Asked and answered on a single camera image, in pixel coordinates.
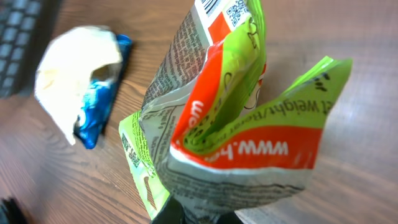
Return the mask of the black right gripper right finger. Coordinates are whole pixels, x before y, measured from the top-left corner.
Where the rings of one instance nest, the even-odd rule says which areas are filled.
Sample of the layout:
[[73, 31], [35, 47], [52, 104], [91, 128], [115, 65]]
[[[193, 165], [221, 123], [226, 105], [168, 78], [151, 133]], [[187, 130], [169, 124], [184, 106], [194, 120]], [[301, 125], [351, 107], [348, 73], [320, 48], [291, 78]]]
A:
[[218, 219], [216, 224], [244, 224], [235, 212], [226, 213]]

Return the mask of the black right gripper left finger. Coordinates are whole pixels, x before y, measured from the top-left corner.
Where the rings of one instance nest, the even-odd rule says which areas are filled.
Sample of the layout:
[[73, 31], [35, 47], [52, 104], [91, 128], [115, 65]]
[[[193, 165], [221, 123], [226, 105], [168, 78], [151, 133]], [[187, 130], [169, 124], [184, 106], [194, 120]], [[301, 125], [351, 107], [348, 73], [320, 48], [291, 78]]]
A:
[[180, 202], [170, 196], [151, 224], [186, 224], [184, 209]]

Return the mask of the green red snack bag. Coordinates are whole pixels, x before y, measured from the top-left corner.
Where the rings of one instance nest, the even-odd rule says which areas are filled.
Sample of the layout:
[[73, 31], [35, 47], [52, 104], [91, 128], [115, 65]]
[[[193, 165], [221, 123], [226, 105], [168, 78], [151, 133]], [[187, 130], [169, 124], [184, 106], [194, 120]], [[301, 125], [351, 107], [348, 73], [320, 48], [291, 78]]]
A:
[[259, 0], [196, 1], [141, 109], [120, 122], [151, 221], [170, 196], [186, 223], [216, 223], [306, 188], [353, 61], [323, 57], [259, 105], [266, 32]]

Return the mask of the blue Oreo cookie pack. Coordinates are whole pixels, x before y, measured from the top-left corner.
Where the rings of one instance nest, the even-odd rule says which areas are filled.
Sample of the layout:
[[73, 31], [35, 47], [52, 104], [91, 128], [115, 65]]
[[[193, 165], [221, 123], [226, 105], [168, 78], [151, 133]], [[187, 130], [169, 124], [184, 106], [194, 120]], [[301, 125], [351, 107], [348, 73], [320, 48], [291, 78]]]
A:
[[102, 77], [92, 77], [75, 123], [74, 135], [86, 149], [94, 149], [103, 133], [129, 63], [133, 41], [124, 34], [117, 34], [116, 41], [122, 61], [119, 65], [106, 65], [97, 69]]

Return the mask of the beige tissue pack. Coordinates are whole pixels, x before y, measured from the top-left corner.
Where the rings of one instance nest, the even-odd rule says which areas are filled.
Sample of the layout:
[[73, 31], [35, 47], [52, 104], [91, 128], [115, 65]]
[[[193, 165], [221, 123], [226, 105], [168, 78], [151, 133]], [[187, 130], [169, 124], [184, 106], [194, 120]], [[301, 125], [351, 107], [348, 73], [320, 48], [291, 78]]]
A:
[[108, 26], [78, 26], [54, 38], [36, 70], [34, 95], [64, 134], [76, 143], [75, 124], [90, 82], [118, 79], [122, 55]]

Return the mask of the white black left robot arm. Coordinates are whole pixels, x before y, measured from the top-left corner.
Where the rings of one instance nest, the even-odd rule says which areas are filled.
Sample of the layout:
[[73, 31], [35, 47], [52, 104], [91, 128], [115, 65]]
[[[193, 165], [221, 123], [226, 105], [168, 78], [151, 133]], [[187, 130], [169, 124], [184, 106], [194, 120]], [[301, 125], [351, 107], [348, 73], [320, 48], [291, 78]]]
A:
[[1, 199], [1, 224], [28, 224], [14, 198]]

